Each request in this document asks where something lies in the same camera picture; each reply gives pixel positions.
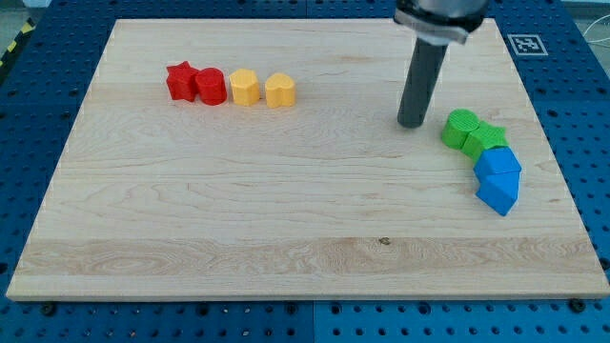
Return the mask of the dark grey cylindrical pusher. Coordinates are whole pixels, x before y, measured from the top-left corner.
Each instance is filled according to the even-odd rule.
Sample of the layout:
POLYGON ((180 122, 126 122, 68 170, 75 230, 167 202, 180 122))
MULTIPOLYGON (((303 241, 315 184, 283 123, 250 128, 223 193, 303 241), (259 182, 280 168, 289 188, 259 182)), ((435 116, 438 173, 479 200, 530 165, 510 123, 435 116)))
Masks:
POLYGON ((447 45, 416 40, 397 112, 402 127, 415 129, 423 124, 446 51, 447 45))

